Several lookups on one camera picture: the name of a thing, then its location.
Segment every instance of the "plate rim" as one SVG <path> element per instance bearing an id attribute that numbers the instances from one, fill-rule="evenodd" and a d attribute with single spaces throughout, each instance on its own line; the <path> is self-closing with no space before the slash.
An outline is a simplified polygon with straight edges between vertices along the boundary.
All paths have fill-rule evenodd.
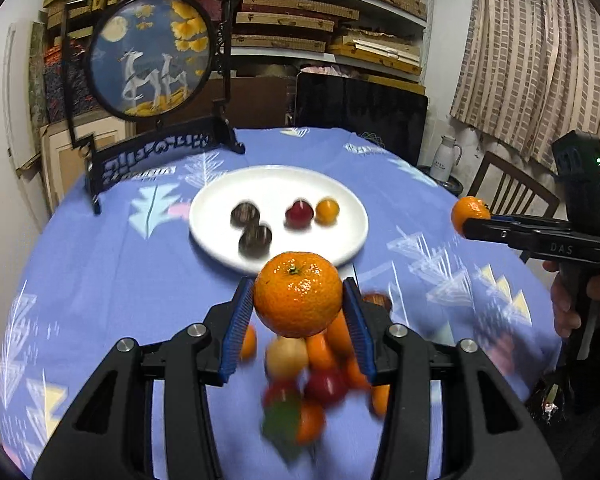
<path id="1" fill-rule="evenodd" d="M 347 262 L 351 261 L 351 259 L 356 256 L 361 250 L 362 247 L 365 245 L 366 239 L 368 237 L 368 233 L 369 233 L 369 216 L 366 213 L 366 208 L 365 205 L 362 203 L 362 201 L 357 197 L 357 195 L 355 193 L 353 193 L 352 190 L 349 189 L 349 187 L 345 186 L 343 183 L 341 183 L 339 180 L 336 180 L 333 177 L 330 177 L 329 175 L 326 175 L 324 173 L 321 173 L 320 171 L 315 171 L 315 170 L 309 170 L 307 168 L 301 168 L 299 166 L 288 166 L 285 164 L 261 164 L 258 166 L 248 166 L 246 168 L 239 168 L 238 170 L 231 170 L 228 171 L 227 173 L 225 173 L 224 175 L 220 176 L 219 178 L 216 178 L 213 182 L 211 182 L 210 184 L 207 184 L 205 187 L 202 187 L 200 189 L 199 192 L 196 193 L 196 195 L 193 197 L 193 200 L 191 201 L 191 205 L 189 206 L 189 218 L 188 218 L 188 222 L 189 222 L 189 233 L 191 234 L 191 237 L 193 238 L 193 240 L 195 241 L 195 243 L 203 250 L 205 251 L 206 254 L 208 254 L 208 256 L 210 256 L 211 258 L 215 259 L 216 261 L 220 262 L 221 264 L 223 264 L 225 267 L 229 267 L 230 269 L 236 270 L 238 272 L 243 272 L 246 273 L 249 276 L 254 276 L 256 275 L 258 272 L 254 272 L 251 269 L 247 269 L 243 266 L 236 266 L 235 264 L 228 262 L 227 259 L 225 258 L 221 258 L 217 256 L 216 251 L 210 251 L 209 250 L 209 246 L 208 244 L 205 244 L 202 240 L 200 240 L 196 234 L 195 234 L 195 230 L 193 229 L 193 223 L 192 223 L 192 219 L 191 219 L 191 212 L 194 209 L 194 206 L 196 205 L 196 201 L 199 200 L 199 197 L 201 195 L 203 195 L 204 193 L 208 192 L 207 190 L 210 187 L 213 187 L 217 182 L 222 181 L 224 178 L 226 178 L 227 176 L 229 176 L 230 174 L 235 174 L 235 173 L 247 173 L 249 171 L 253 171 L 253 170 L 294 170 L 294 171 L 299 171 L 301 173 L 313 173 L 313 174 L 318 174 L 321 178 L 326 178 L 328 180 L 333 180 L 338 186 L 341 186 L 342 188 L 344 188 L 352 197 L 353 199 L 358 203 L 358 205 L 360 206 L 360 208 L 362 209 L 362 212 L 365 215 L 365 225 L 364 225 L 364 229 L 363 229 L 363 236 L 361 237 L 362 241 L 357 244 L 353 250 L 347 251 L 346 253 L 344 253 L 345 257 L 342 261 L 340 261 L 337 264 L 333 264 L 335 267 L 339 267 L 342 266 L 343 264 L 346 264 Z"/>

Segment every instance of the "curtain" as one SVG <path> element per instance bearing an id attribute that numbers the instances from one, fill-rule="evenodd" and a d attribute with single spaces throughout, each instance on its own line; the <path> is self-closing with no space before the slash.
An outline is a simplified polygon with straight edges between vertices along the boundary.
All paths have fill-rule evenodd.
<path id="1" fill-rule="evenodd" d="M 551 143 L 600 138 L 600 17 L 589 0 L 474 0 L 451 115 L 555 171 Z"/>

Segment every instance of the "oval plate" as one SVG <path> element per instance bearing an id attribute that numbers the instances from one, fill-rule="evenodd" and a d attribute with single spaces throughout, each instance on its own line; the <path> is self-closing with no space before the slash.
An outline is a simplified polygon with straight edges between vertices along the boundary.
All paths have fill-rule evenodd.
<path id="1" fill-rule="evenodd" d="M 302 231 L 285 227 L 285 212 L 295 200 L 302 198 L 315 208 L 327 197 L 340 205 L 334 225 L 321 226 L 312 221 Z M 231 211 L 244 201 L 253 202 L 260 210 L 260 222 L 271 228 L 269 254 L 263 258 L 250 259 L 238 251 L 242 229 L 231 225 Z M 231 171 L 203 187 L 191 203 L 189 229 L 211 257 L 255 275 L 270 258 L 285 251 L 317 253 L 340 266 L 364 245 L 369 220 L 362 202 L 337 180 L 292 166 L 252 166 Z"/>

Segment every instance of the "black panel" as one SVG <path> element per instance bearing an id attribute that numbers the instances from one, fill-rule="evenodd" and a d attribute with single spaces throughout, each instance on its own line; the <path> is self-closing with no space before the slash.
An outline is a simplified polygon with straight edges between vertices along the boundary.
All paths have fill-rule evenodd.
<path id="1" fill-rule="evenodd" d="M 407 90 L 333 75 L 298 75 L 295 126 L 376 134 L 383 147 L 418 163 L 429 99 Z"/>

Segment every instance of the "white deer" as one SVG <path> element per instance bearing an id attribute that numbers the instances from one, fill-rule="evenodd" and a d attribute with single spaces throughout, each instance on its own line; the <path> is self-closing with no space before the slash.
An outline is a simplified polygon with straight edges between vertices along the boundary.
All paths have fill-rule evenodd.
<path id="1" fill-rule="evenodd" d="M 125 52 L 124 56 L 120 59 L 120 61 L 126 60 L 124 68 L 126 84 L 122 91 L 122 98 L 135 103 L 143 97 L 142 94 L 138 95 L 138 88 L 146 83 L 151 83 L 151 86 L 154 87 L 154 102 L 152 107 L 157 108 L 160 105 L 160 73 L 157 69 L 154 69 L 146 77 L 138 77 L 134 69 L 134 61 L 142 55 L 144 55 L 144 52 L 130 50 L 129 52 Z"/>
<path id="2" fill-rule="evenodd" d="M 171 102 L 171 85 L 173 83 L 177 83 L 178 81 L 182 84 L 182 100 L 184 101 L 184 99 L 187 98 L 187 93 L 189 92 L 189 86 L 187 85 L 187 73 L 183 70 L 176 77 L 171 77 L 171 74 L 169 73 L 169 65 L 173 57 L 169 54 L 162 54 L 162 57 L 164 58 L 164 64 L 162 66 L 162 75 L 160 76 L 160 79 L 164 86 L 164 93 L 167 95 L 167 102 Z"/>

